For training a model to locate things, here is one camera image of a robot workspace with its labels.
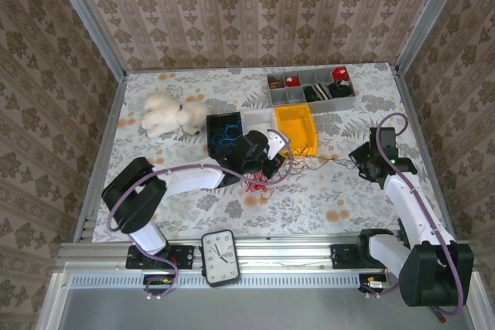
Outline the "black white analog clock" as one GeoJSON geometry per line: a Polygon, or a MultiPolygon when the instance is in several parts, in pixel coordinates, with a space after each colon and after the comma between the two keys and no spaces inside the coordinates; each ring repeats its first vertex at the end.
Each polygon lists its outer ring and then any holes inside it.
{"type": "Polygon", "coordinates": [[[241,279],[237,248],[231,230],[204,234],[200,239],[202,275],[210,287],[236,284],[241,279]]]}

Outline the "aluminium front rail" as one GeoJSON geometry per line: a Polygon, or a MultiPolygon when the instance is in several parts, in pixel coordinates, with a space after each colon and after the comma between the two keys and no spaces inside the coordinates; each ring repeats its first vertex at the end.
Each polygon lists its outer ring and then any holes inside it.
{"type": "MultiPolygon", "coordinates": [[[[355,244],[357,233],[241,237],[235,239],[243,274],[330,273],[331,247],[355,244]]],[[[61,245],[56,272],[121,273],[129,242],[92,243],[86,240],[61,245]]]]}

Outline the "white plush toy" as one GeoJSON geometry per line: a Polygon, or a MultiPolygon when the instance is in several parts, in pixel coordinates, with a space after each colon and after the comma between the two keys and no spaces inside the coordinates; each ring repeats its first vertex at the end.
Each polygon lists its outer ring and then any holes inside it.
{"type": "Polygon", "coordinates": [[[199,134],[211,115],[211,109],[203,102],[180,103],[164,92],[149,94],[144,100],[144,110],[141,127],[149,138],[175,131],[199,134]]]}

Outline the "black cloth item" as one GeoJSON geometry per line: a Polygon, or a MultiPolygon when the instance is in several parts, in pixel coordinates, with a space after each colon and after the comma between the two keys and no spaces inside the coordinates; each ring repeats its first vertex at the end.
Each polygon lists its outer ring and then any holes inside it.
{"type": "Polygon", "coordinates": [[[343,80],[338,80],[329,85],[329,92],[332,98],[352,97],[354,95],[353,88],[343,80]]]}

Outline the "small electronics board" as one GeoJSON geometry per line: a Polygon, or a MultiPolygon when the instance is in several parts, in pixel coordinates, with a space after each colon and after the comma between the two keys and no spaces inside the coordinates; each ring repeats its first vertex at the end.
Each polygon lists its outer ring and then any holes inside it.
{"type": "Polygon", "coordinates": [[[148,287],[169,287],[174,279],[174,274],[145,274],[142,283],[148,287]]]}
{"type": "Polygon", "coordinates": [[[360,274],[359,290],[365,294],[381,293],[390,288],[390,281],[386,274],[360,274]]]}

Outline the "aluminium side rail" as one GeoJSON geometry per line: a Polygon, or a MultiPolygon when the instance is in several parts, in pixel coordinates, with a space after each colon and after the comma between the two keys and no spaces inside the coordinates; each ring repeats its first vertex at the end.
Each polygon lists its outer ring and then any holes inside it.
{"type": "Polygon", "coordinates": [[[418,119],[418,115],[416,114],[415,106],[411,98],[411,95],[409,93],[405,77],[401,72],[398,72],[397,68],[393,64],[390,64],[389,67],[391,68],[395,83],[401,95],[401,100],[403,102],[403,105],[405,106],[405,111],[409,119],[409,126],[411,127],[415,135],[415,139],[417,141],[419,151],[421,152],[422,159],[425,164],[425,170],[428,173],[428,177],[432,184],[432,190],[437,198],[437,203],[439,204],[439,209],[442,214],[443,221],[445,222],[445,227],[453,236],[455,236],[456,235],[455,229],[449,215],[448,207],[446,205],[446,202],[442,194],[439,180],[435,173],[435,168],[428,151],[428,146],[426,144],[426,140],[423,135],[422,128],[418,119]]]}
{"type": "Polygon", "coordinates": [[[104,188],[106,174],[108,172],[111,151],[113,148],[114,137],[118,126],[118,120],[124,102],[125,90],[128,82],[128,73],[124,73],[121,80],[118,81],[111,109],[109,111],[107,123],[101,138],[100,147],[94,163],[93,171],[88,183],[86,195],[80,211],[76,229],[73,235],[73,242],[79,243],[86,239],[84,230],[87,222],[95,220],[101,205],[101,193],[104,188]]]}

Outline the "floral tablecloth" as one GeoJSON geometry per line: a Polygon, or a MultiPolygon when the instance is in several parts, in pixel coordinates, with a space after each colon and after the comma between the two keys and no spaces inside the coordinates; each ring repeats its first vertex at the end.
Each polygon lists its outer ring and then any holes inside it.
{"type": "MultiPolygon", "coordinates": [[[[401,155],[413,161],[423,192],[441,215],[415,135],[402,119],[405,107],[391,68],[367,63],[350,65],[348,71],[356,100],[348,111],[314,117],[317,156],[300,160],[285,180],[266,190],[239,182],[170,196],[155,212],[156,226],[171,240],[196,239],[223,229],[236,236],[394,229],[397,216],[390,199],[377,184],[360,178],[349,159],[381,121],[396,128],[401,155]]],[[[139,156],[166,168],[207,156],[205,134],[148,138],[141,121],[149,94],[163,91],[177,100],[202,101],[215,114],[266,109],[271,106],[268,73],[266,68],[243,68],[129,75],[106,179],[113,180],[139,156]]]]}

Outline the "white plastic bin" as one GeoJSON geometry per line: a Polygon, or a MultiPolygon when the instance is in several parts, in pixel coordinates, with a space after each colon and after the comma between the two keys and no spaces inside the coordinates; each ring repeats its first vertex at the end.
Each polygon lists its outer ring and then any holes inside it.
{"type": "Polygon", "coordinates": [[[278,130],[278,122],[274,108],[249,110],[241,112],[243,133],[260,131],[265,133],[268,129],[278,130]]]}

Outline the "grey metal panel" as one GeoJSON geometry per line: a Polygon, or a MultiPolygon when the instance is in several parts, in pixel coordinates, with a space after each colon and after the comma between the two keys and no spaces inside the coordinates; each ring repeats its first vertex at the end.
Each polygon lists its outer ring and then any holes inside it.
{"type": "Polygon", "coordinates": [[[440,322],[409,308],[397,293],[366,298],[356,289],[179,288],[148,299],[141,288],[77,287],[76,274],[54,274],[36,330],[495,330],[476,284],[461,315],[440,322]]]}

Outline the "black plastic bin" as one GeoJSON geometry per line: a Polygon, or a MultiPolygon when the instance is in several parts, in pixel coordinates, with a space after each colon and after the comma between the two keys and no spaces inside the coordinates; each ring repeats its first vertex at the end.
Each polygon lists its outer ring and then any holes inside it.
{"type": "Polygon", "coordinates": [[[207,116],[207,150],[211,158],[227,160],[243,136],[240,112],[207,116]]]}

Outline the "yellow plastic bin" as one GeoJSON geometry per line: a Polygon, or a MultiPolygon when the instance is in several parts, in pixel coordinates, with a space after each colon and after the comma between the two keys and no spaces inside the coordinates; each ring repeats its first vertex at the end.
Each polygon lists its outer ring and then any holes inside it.
{"type": "Polygon", "coordinates": [[[299,155],[316,155],[318,134],[308,104],[275,107],[278,131],[291,142],[291,150],[299,155]]]}

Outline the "aluminium frame post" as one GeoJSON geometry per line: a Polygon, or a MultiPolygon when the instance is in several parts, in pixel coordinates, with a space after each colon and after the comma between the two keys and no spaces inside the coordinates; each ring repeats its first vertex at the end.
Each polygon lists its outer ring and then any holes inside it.
{"type": "Polygon", "coordinates": [[[412,65],[428,34],[439,18],[448,0],[428,0],[415,27],[411,31],[403,50],[401,51],[395,69],[398,75],[405,74],[412,65]]]}
{"type": "Polygon", "coordinates": [[[118,83],[125,79],[126,69],[122,66],[117,53],[113,50],[109,38],[99,23],[96,13],[91,9],[88,0],[69,0],[80,20],[86,27],[90,37],[104,58],[105,63],[118,83]]]}

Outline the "grey compartment organizer tray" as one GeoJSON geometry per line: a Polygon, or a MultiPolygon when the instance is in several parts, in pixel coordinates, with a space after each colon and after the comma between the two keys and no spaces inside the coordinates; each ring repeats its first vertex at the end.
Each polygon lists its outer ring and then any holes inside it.
{"type": "Polygon", "coordinates": [[[291,76],[298,76],[301,85],[298,87],[287,87],[286,85],[281,89],[270,89],[268,87],[268,95],[270,97],[270,102],[273,107],[286,106],[286,105],[296,105],[296,104],[308,104],[312,113],[321,114],[326,112],[336,112],[336,111],[347,111],[349,110],[355,101],[356,92],[350,79],[344,81],[348,83],[352,88],[354,95],[352,97],[344,98],[332,98],[330,100],[324,100],[319,102],[308,103],[305,99],[303,93],[304,86],[310,86],[314,84],[321,83],[328,87],[331,83],[336,82],[332,77],[332,71],[336,67],[331,66],[317,66],[317,67],[305,67],[301,70],[286,70],[283,72],[269,73],[267,75],[267,86],[268,77],[274,76],[283,80],[285,85],[285,78],[291,76]]]}

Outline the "black white striped cloth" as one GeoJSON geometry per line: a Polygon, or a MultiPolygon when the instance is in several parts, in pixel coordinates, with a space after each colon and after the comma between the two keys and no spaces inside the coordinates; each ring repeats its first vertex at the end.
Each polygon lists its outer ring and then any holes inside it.
{"type": "Polygon", "coordinates": [[[308,103],[330,100],[332,97],[328,87],[321,83],[304,86],[303,93],[308,103]]]}

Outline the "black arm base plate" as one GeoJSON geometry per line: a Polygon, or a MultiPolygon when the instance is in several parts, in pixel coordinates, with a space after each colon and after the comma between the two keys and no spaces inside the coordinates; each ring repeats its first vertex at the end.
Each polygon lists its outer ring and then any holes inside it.
{"type": "MultiPolygon", "coordinates": [[[[167,245],[160,250],[156,256],[173,262],[179,269],[191,270],[193,267],[194,246],[190,245],[167,245]]],[[[166,270],[171,267],[162,262],[145,256],[136,246],[128,249],[125,263],[126,269],[132,270],[166,270]]]]}
{"type": "Polygon", "coordinates": [[[330,247],[333,269],[372,268],[360,255],[356,244],[334,244],[330,247]]]}

